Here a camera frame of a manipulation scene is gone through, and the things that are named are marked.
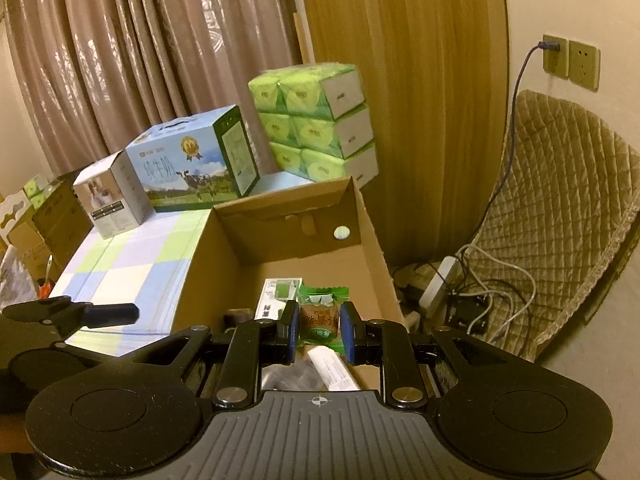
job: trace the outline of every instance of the gold medal logo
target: gold medal logo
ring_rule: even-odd
[[[200,147],[198,145],[198,141],[193,137],[183,137],[180,141],[180,147],[187,155],[187,160],[191,160],[193,157],[198,160],[202,158],[200,155]]]

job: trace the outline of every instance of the plastic bag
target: plastic bag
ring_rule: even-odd
[[[326,386],[311,359],[299,352],[292,365],[270,365],[262,369],[262,389],[284,392],[324,392]]]
[[[17,249],[10,245],[0,264],[0,310],[11,304],[37,299],[31,275],[20,261]]]

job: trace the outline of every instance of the metal screw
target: metal screw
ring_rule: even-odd
[[[238,388],[237,386],[222,388],[218,393],[216,393],[216,397],[227,404],[237,404],[238,402],[242,402],[246,399],[246,396],[246,390]]]
[[[413,386],[403,386],[401,388],[396,388],[391,396],[398,402],[411,404],[422,400],[423,394],[418,388],[414,388]]]

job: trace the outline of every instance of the power strip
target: power strip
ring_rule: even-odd
[[[462,272],[460,262],[453,256],[446,256],[438,267],[438,272],[429,282],[418,304],[420,314],[426,319],[431,319],[446,304],[449,290],[447,284],[455,283]]]

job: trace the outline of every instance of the quilted chair cover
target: quilted chair cover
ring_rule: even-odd
[[[629,234],[640,210],[640,155],[595,114],[537,92],[518,95],[515,121],[510,176],[474,242],[536,280],[529,339],[522,314],[506,340],[496,342],[513,353],[524,345],[522,356],[533,361],[587,298]],[[501,171],[507,157],[508,147]],[[478,251],[467,254],[481,276],[507,280],[528,299],[532,287],[522,273]],[[507,319],[508,307],[507,301],[497,302],[487,335]],[[518,300],[516,309],[521,307]]]

